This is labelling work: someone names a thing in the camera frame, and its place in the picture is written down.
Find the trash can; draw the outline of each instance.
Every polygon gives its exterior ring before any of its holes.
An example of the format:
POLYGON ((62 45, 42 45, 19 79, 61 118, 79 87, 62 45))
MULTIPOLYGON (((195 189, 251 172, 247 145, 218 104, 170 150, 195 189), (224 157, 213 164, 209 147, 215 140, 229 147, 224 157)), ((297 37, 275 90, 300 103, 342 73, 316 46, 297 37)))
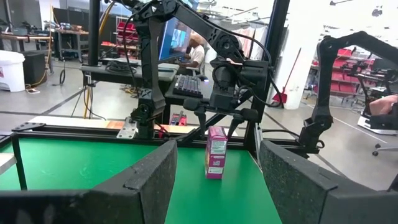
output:
POLYGON ((25 90, 24 60, 20 53, 0 50, 0 89, 11 92, 25 90))

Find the person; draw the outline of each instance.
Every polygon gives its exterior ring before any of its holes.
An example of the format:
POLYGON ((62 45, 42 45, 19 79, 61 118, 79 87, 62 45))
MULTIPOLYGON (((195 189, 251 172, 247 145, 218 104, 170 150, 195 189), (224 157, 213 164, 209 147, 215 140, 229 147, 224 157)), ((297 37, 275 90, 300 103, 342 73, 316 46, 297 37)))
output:
POLYGON ((185 54, 184 56, 184 58, 189 61, 187 63, 177 61, 177 64, 180 66, 177 74, 191 75, 192 71, 187 69, 187 67, 199 68, 205 58, 205 49, 201 43, 202 37, 199 34, 191 34, 188 47, 191 47, 192 49, 189 54, 185 54))
POLYGON ((398 103, 398 96, 390 95, 371 102, 369 109, 372 115, 388 114, 394 103, 398 103))

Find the keyboard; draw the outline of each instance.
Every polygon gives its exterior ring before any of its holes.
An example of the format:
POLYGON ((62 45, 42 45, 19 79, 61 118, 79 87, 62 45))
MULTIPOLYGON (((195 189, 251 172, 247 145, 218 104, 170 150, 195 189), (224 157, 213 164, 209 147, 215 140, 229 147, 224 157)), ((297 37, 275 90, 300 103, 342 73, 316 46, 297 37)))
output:
POLYGON ((203 98, 200 91, 200 79, 188 75, 179 75, 177 77, 173 93, 182 96, 203 98))

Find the juice box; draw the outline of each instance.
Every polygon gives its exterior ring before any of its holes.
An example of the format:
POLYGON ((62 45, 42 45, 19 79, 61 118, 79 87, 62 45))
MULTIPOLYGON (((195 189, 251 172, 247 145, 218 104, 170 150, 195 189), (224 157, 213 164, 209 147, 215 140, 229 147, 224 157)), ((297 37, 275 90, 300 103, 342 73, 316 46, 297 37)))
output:
POLYGON ((228 138, 222 127, 209 127, 205 153, 207 179, 221 179, 223 177, 227 142, 228 138))

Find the green table surface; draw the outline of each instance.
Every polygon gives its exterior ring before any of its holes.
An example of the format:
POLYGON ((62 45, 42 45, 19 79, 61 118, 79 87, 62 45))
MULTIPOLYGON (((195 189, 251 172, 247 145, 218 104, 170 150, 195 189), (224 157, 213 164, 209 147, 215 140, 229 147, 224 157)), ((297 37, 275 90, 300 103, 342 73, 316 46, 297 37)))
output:
MULTIPOLYGON (((90 189, 156 147, 103 142, 21 139, 27 187, 90 189)), ((12 146, 1 149, 12 152, 12 146)), ((247 151, 227 152, 222 180, 205 178, 205 150, 178 149, 166 223, 281 223, 261 171, 247 151)), ((19 190, 16 166, 0 190, 19 190)))

